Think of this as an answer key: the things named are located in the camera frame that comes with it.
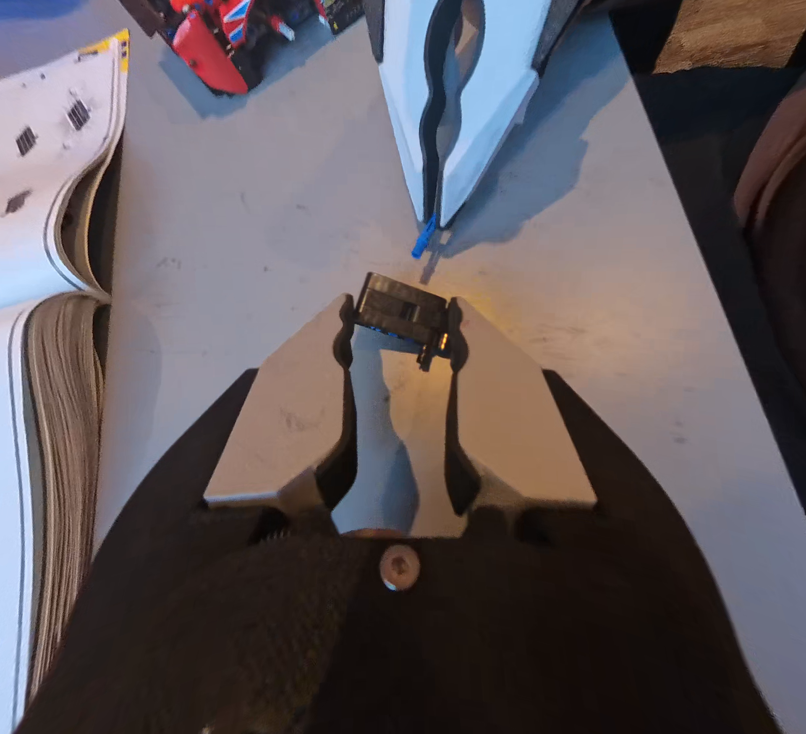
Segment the black brick assembly with blue pins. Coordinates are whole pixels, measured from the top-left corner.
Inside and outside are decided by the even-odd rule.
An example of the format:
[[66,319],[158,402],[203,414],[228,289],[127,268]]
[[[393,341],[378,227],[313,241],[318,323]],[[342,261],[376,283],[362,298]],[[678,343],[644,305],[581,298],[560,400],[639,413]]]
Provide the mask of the black brick assembly with blue pins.
[[418,347],[418,366],[451,354],[449,303],[396,279],[369,272],[355,300],[356,325]]

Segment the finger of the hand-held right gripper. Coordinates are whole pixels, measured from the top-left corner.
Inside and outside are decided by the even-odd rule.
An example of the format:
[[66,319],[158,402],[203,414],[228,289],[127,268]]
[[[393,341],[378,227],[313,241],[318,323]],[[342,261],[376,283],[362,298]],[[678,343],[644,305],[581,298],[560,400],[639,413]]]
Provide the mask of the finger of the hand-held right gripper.
[[444,67],[461,0],[384,0],[379,76],[417,220],[442,225],[438,125]]
[[442,165],[438,227],[466,203],[539,83],[532,67],[552,0],[481,0],[473,63],[459,94],[458,134]]

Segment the open instruction booklet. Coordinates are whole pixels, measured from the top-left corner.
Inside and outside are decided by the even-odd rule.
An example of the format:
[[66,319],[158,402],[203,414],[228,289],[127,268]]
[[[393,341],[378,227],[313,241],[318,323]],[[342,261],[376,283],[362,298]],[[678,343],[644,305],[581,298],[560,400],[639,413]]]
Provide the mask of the open instruction booklet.
[[51,667],[94,549],[111,297],[89,231],[117,190],[130,59],[123,29],[2,79],[2,732]]

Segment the person's brown top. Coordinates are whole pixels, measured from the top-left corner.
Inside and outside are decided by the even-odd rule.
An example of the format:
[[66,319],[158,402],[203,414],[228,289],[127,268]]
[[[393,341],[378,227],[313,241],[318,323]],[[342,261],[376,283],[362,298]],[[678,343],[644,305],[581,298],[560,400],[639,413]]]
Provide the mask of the person's brown top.
[[733,204],[782,356],[805,382],[805,76],[753,147]]

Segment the blue connector pin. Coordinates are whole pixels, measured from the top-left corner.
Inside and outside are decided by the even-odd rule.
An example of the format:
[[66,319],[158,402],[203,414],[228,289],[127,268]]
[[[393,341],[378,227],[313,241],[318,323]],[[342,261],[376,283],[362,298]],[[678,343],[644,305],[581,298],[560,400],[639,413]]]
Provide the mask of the blue connector pin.
[[431,239],[437,229],[437,215],[436,213],[432,214],[424,225],[423,229],[420,231],[416,242],[411,250],[411,256],[415,260],[420,260],[425,251],[427,250]]

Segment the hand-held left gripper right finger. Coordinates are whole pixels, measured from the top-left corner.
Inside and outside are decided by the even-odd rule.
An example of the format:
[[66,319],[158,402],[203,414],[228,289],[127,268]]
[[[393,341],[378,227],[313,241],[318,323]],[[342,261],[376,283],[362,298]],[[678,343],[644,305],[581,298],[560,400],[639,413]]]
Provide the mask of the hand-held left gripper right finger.
[[542,367],[465,299],[450,301],[447,329],[445,479],[454,513],[595,507]]

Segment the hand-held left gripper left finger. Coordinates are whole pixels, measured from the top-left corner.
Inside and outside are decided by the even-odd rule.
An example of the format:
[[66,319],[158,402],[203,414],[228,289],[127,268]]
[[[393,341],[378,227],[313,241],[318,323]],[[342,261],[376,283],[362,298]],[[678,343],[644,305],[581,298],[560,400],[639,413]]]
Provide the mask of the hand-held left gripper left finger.
[[204,493],[209,507],[330,514],[357,475],[354,299],[337,296],[258,368]]

